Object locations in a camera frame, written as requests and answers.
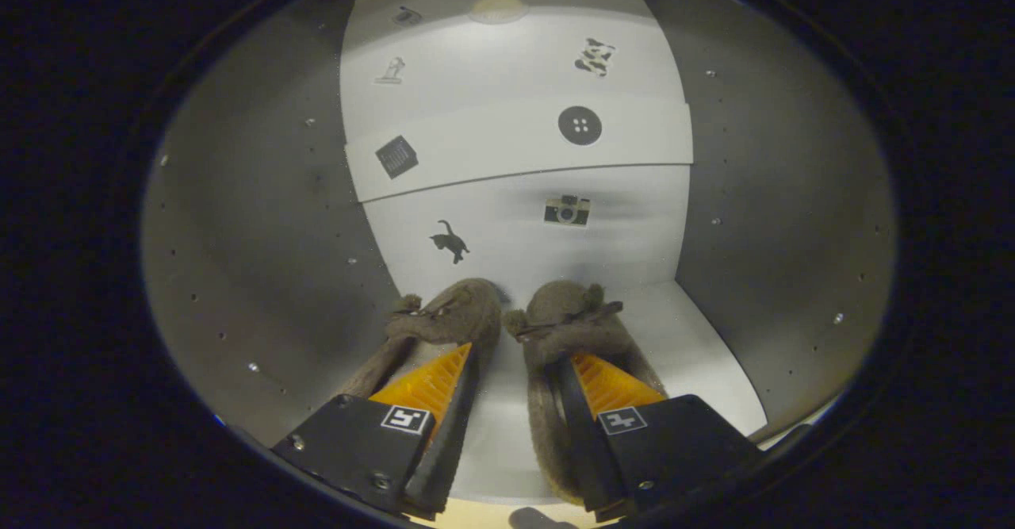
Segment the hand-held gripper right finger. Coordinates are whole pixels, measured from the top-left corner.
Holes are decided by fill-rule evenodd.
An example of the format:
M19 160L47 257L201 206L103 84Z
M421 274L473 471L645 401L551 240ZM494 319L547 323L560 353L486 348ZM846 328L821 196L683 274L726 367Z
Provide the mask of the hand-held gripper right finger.
M761 464L764 452L703 399L635 404L638 382L619 383L618 373L596 356L551 367L581 503L597 521L728 489Z

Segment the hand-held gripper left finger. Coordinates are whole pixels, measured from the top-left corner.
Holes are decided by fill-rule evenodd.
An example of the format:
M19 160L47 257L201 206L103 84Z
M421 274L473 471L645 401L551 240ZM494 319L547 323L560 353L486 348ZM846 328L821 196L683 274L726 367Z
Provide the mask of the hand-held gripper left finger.
M287 464L395 516L445 511L477 392L465 343L369 397L341 394L274 446Z

